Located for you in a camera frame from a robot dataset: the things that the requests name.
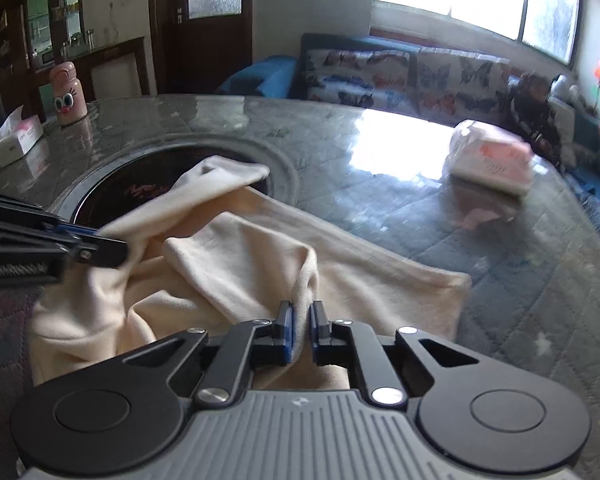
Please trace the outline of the butterfly pattern sofa cushion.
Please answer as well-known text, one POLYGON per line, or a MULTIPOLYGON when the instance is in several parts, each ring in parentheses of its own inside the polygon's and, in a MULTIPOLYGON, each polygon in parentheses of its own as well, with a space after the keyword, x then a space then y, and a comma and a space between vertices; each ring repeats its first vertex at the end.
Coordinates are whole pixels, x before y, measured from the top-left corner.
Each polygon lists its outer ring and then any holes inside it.
POLYGON ((304 58, 306 98, 416 116, 412 56, 400 50, 312 49, 304 58))

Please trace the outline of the dark wooden cabinet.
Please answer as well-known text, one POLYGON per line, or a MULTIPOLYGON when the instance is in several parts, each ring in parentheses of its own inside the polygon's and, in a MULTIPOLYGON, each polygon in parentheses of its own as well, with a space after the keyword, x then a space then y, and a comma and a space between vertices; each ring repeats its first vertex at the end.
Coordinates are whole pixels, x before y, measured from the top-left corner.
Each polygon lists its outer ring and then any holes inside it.
POLYGON ((50 70, 71 61, 89 100, 149 96, 148 0, 0 0, 0 118, 50 116, 50 70))

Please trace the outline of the white tissue box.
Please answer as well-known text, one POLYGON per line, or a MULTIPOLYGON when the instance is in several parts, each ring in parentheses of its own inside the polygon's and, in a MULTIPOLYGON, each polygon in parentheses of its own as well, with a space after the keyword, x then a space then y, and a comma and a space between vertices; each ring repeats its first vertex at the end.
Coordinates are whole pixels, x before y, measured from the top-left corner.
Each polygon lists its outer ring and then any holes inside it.
POLYGON ((16 108, 0 128, 0 167, 4 168, 26 156, 42 138, 38 116, 22 118, 23 106, 16 108))

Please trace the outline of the dark wooden door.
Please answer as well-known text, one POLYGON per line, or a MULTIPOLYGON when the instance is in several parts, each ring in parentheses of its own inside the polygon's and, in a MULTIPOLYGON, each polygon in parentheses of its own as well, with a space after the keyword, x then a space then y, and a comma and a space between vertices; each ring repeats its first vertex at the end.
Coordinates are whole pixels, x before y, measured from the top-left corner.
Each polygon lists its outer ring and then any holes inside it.
POLYGON ((252 0, 148 0, 157 91, 213 93, 252 60, 252 0))

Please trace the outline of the round black table hotplate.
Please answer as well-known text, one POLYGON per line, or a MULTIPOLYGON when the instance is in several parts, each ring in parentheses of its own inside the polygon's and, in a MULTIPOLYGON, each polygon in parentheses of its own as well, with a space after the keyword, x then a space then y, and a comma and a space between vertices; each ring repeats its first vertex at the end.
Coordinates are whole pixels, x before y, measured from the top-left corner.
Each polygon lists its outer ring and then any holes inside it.
POLYGON ((239 136, 169 133, 102 160, 72 182, 50 210, 70 222, 99 228, 168 192, 182 174, 215 155, 267 166, 268 176, 252 187, 288 205, 297 201, 297 170, 275 146, 239 136))

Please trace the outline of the dark jacket on sofa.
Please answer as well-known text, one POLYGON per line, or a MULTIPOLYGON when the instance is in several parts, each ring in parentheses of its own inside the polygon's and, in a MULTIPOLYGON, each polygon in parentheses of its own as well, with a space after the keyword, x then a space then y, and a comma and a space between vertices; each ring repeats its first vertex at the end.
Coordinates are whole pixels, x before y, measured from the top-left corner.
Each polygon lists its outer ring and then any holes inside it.
POLYGON ((562 162, 562 140, 549 97, 550 82, 545 77, 523 73, 509 92, 509 122, 535 154, 558 167, 562 162))

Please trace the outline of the blue sofa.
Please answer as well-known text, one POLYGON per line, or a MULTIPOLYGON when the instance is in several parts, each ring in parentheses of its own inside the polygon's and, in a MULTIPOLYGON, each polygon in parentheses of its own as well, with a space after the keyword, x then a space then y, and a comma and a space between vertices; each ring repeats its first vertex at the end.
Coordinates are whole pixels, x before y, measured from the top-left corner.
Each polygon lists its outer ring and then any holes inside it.
MULTIPOLYGON (((412 56, 411 78, 415 87, 416 54, 422 48, 435 47, 373 36, 305 34, 301 39, 301 53, 296 58, 287 55, 265 58, 229 76, 218 91, 226 96, 307 100, 304 58, 312 49, 407 52, 412 56)), ((505 115, 497 125, 515 134, 518 133, 509 122, 509 92, 523 73, 510 64, 505 115)), ((550 82, 548 102, 554 110, 555 126, 562 140, 562 162, 556 168, 565 173, 570 188, 600 236, 600 118, 586 105, 576 87, 562 90, 559 78, 547 80, 550 82)))

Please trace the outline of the cream sweatshirt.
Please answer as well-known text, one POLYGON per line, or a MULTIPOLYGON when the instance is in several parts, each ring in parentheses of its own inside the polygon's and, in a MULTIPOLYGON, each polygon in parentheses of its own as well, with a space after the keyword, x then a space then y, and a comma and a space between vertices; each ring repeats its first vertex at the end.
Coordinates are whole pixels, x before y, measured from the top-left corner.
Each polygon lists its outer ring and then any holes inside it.
POLYGON ((294 306, 286 367, 260 370, 260 389, 344 389, 347 373, 315 366, 308 310, 391 335, 415 326, 457 332, 469 275, 424 266, 256 191, 265 166, 213 156, 173 188, 102 228, 124 240, 115 269, 73 263, 38 298, 29 323, 32 380, 42 384, 192 327, 212 335, 294 306))

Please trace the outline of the pink cartoon thermos bottle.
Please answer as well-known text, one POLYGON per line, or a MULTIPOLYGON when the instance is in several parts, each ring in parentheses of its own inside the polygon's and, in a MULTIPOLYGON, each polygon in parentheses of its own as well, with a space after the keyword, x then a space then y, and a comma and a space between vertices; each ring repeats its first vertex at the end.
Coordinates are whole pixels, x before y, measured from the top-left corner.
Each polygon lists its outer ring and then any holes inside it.
POLYGON ((87 116, 87 106, 81 81, 73 62, 63 62, 50 71, 53 104, 57 121, 67 127, 87 116))

